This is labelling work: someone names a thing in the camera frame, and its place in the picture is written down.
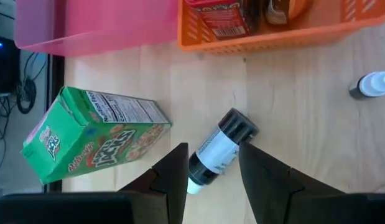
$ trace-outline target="wooden table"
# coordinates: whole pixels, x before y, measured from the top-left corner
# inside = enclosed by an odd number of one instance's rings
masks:
[[[67,85],[157,100],[174,122],[140,161],[64,180],[64,191],[113,191],[180,142],[190,154],[235,107],[261,132],[253,144],[346,192],[385,192],[385,97],[348,86],[385,70],[385,25],[334,45],[215,57],[175,42],[67,59]],[[198,195],[184,223],[255,223],[237,162]]]

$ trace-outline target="orange basket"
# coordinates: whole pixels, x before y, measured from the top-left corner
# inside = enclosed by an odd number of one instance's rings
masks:
[[[178,42],[186,51],[230,54],[324,44],[384,22],[385,0],[313,0],[310,9],[286,30],[262,17],[258,35],[219,41],[195,10],[180,0]]]

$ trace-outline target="white bottle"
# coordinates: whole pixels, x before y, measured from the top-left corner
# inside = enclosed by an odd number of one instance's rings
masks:
[[[350,95],[356,99],[385,95],[385,72],[372,72],[360,78],[350,87]]]

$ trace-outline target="pink tray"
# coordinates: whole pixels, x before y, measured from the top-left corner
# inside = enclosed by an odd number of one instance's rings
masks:
[[[17,0],[20,49],[62,56],[177,38],[177,0]]]

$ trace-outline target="cereal box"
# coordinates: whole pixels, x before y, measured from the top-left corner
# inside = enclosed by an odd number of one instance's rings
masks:
[[[155,101],[65,87],[21,153],[47,184],[135,161],[170,127]]]

